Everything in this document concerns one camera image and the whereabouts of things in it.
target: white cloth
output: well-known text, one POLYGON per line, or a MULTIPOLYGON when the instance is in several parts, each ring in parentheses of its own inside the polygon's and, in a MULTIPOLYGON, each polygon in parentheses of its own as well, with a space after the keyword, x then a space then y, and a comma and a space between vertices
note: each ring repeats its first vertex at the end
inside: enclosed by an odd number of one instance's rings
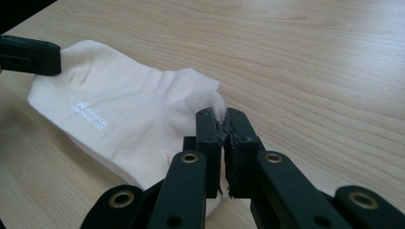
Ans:
MULTIPOLYGON (((96 41, 61 52, 62 73, 36 75, 30 104, 86 153, 145 190, 162 180, 195 113, 226 107, 219 82, 192 69, 161 72, 96 41)), ((207 214, 219 199, 207 200, 207 214)))

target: light wood surface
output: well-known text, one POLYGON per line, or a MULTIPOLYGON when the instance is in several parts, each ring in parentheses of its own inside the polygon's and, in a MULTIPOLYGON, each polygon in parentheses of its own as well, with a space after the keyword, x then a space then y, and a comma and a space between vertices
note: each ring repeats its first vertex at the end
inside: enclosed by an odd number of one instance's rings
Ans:
MULTIPOLYGON (((405 3, 386 0, 58 0, 7 34, 93 39, 160 70, 222 82, 268 150, 319 190, 372 189, 405 211, 405 3)), ((0 75, 0 218, 78 228, 122 179, 30 107, 32 75, 0 75)), ((255 228, 228 199, 206 228, 255 228)))

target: printed logo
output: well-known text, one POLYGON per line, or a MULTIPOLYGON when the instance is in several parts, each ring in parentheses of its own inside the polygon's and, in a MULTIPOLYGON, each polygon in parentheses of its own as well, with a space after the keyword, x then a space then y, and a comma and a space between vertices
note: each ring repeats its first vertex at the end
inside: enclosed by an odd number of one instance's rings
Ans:
POLYGON ((77 107, 79 107, 80 109, 84 109, 85 107, 89 106, 88 103, 84 103, 81 99, 77 101, 76 105, 77 105, 77 107))
POLYGON ((89 103, 83 102, 82 99, 78 100, 75 104, 72 104, 71 108, 98 130, 102 131, 104 127, 107 126, 107 121, 93 111, 89 107, 89 103))

